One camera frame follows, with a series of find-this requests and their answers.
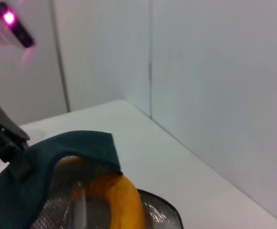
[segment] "metal mesh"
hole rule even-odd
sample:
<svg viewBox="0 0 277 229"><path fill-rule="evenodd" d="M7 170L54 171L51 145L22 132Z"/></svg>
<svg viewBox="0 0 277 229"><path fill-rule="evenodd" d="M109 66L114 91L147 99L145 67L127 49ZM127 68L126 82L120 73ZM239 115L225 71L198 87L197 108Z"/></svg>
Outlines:
<svg viewBox="0 0 277 229"><path fill-rule="evenodd" d="M49 198L31 229L68 229L73 190L107 171L107 167L86 160L62 159L54 170ZM163 201L147 193L141 193L141 200L146 229L181 229L177 213ZM110 206L106 202L90 199L86 208L88 229L110 228Z"/></svg>

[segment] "dark green fabric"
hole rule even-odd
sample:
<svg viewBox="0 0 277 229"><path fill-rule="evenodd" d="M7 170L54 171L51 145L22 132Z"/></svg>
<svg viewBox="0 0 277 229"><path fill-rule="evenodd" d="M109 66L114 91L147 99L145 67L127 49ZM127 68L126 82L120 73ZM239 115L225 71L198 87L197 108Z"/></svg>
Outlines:
<svg viewBox="0 0 277 229"><path fill-rule="evenodd" d="M39 142L25 151L34 172L16 181L8 169L0 173L0 229L27 229L41 211L55 164L65 156L82 156L120 172L111 134L73 131Z"/></svg>

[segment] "white table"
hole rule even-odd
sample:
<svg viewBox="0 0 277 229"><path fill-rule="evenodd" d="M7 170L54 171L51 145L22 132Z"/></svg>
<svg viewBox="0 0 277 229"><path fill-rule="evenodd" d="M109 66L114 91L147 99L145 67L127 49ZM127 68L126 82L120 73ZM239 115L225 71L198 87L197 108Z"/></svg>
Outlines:
<svg viewBox="0 0 277 229"><path fill-rule="evenodd" d="M72 130L112 133L125 176L174 205L185 229L277 229L277 219L126 101L22 128L30 144Z"/></svg>

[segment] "black rim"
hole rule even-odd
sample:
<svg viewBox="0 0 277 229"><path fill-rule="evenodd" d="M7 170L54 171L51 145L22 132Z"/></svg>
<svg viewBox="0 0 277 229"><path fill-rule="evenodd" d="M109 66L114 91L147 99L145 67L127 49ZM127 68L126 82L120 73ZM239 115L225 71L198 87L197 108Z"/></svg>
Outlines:
<svg viewBox="0 0 277 229"><path fill-rule="evenodd" d="M152 196L152 197L154 197L154 198L157 198L158 200L162 201L164 204L168 205L172 210L174 210L174 211L177 213L177 216L178 216L178 219L179 219L179 222L180 222L181 229L184 229L181 216L180 216L178 210L177 210L171 203L169 203L168 201L164 200L163 198L158 197L158 196L156 196L156 195L154 195L154 194L152 194L152 193L150 193L150 192L147 192L147 191L144 191L144 190L141 190L141 189L138 189L138 192L139 192L139 193L144 193L144 194L150 195L150 196Z"/></svg>

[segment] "pink light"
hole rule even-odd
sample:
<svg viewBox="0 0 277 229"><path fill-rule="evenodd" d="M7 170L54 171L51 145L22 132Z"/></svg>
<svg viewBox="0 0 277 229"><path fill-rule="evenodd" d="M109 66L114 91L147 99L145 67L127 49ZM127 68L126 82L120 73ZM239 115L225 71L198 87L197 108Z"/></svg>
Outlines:
<svg viewBox="0 0 277 229"><path fill-rule="evenodd" d="M15 19L14 14L11 13L11 12L5 13L3 15L3 17L4 17L5 22L9 25L11 25L14 22L14 19Z"/></svg>

